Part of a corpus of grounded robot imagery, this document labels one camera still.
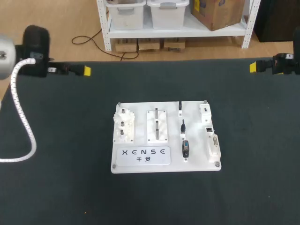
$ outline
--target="floor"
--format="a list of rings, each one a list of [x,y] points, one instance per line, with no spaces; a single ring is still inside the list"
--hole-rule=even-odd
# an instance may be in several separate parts
[[[56,61],[120,60],[100,52],[92,42],[85,45],[71,43],[75,36],[92,36],[99,31],[96,0],[1,0],[0,15],[6,18],[1,21],[0,33],[11,37],[15,44],[21,43],[28,25],[47,28],[51,36],[50,57]],[[104,48],[102,35],[95,37],[95,41]],[[292,42],[260,43],[255,35],[248,49],[241,49],[241,43],[242,37],[191,38],[187,40],[184,52],[142,52],[135,61],[258,58],[293,52]],[[9,79],[0,81],[0,98],[8,84]]]

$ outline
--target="cable plug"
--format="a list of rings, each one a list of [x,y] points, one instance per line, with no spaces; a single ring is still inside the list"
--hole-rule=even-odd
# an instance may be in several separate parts
[[[180,131],[182,134],[185,134],[186,132],[186,125],[184,124],[184,119],[182,120],[182,125],[181,125],[181,128],[180,128]]]

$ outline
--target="dark gray mat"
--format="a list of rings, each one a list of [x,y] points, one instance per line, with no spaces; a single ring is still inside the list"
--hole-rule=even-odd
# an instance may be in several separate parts
[[[0,164],[0,224],[300,224],[300,76],[251,75],[253,61],[103,62],[88,63],[90,78],[20,76],[37,152]],[[111,174],[118,102],[204,99],[220,172]],[[0,157],[29,149],[8,91]]]

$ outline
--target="plastic bin lid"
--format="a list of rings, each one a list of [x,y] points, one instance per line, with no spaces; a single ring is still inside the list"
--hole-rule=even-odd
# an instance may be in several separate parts
[[[189,0],[148,0],[147,5],[151,7],[163,7],[165,9],[172,9],[172,7],[187,6]]]
[[[138,7],[146,5],[146,0],[107,0],[107,7]]]

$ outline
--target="white test board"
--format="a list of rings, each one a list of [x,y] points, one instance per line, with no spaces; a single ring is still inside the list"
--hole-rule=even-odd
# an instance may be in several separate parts
[[[214,134],[214,129],[212,133],[207,133],[207,127],[213,128],[212,122],[201,121],[199,106],[203,103],[182,102],[182,116],[179,116],[179,102],[121,103],[121,107],[134,112],[134,141],[113,142],[112,173],[219,171],[221,162],[210,162],[208,158],[208,135]],[[166,113],[165,142],[150,142],[147,138],[147,114],[155,108]],[[182,156],[182,119],[185,120],[186,140],[190,148],[187,161]]]

